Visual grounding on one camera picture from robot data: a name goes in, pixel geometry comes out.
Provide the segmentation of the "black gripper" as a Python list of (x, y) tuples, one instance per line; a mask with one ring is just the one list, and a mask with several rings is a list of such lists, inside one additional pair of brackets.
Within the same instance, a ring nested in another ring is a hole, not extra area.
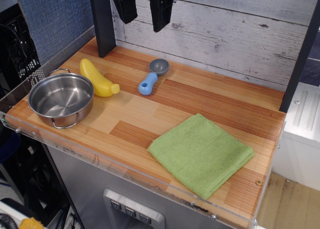
[[(137, 18), (136, 0), (113, 0), (120, 19), (128, 24)], [(153, 31), (160, 32), (171, 21), (172, 0), (151, 0)]]

